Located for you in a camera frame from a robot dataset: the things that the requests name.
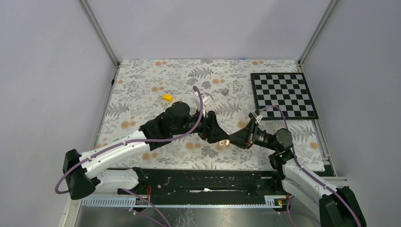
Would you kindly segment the pink earbud charging case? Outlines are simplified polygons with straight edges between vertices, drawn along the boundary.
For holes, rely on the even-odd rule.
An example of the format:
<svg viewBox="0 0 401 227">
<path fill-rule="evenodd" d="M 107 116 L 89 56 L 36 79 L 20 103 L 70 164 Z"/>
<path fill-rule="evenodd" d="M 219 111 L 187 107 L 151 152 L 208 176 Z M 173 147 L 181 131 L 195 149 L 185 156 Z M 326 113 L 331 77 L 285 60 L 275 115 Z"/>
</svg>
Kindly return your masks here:
<svg viewBox="0 0 401 227">
<path fill-rule="evenodd" d="M 216 150 L 217 151 L 223 151 L 225 149 L 230 149 L 231 144 L 229 140 L 221 140 L 216 144 Z"/>
</svg>

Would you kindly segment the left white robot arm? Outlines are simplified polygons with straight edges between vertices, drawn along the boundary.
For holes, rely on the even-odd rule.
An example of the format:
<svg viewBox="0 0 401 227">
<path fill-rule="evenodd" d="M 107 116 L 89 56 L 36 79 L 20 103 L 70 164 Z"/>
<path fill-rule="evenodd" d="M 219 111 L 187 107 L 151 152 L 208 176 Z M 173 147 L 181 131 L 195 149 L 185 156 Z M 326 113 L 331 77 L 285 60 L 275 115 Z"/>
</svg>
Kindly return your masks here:
<svg viewBox="0 0 401 227">
<path fill-rule="evenodd" d="M 213 111 L 204 114 L 199 109 L 190 115 L 186 103 L 175 102 L 155 119 L 113 144 L 82 153 L 71 149 L 65 154 L 62 168 L 62 178 L 68 188 L 66 192 L 72 200 L 83 199 L 101 188 L 124 188 L 142 194 L 147 182 L 134 170 L 109 168 L 128 157 L 153 151 L 193 133 L 210 144 L 229 137 L 219 126 Z"/>
</svg>

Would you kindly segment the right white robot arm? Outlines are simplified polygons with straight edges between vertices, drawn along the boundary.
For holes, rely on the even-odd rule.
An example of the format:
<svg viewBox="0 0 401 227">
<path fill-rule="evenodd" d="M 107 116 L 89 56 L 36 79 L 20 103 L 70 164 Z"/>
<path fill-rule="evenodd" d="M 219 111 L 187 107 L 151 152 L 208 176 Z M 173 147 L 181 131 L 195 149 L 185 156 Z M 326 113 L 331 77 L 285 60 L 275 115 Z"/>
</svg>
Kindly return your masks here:
<svg viewBox="0 0 401 227">
<path fill-rule="evenodd" d="M 316 215 L 322 227 L 367 226 L 355 194 L 348 186 L 338 187 L 298 161 L 288 129 L 269 134 L 259 129 L 255 121 L 249 121 L 243 129 L 229 135 L 229 141 L 239 148 L 257 145 L 273 150 L 269 155 L 277 176 L 271 182 L 273 192 L 294 196 Z"/>
</svg>

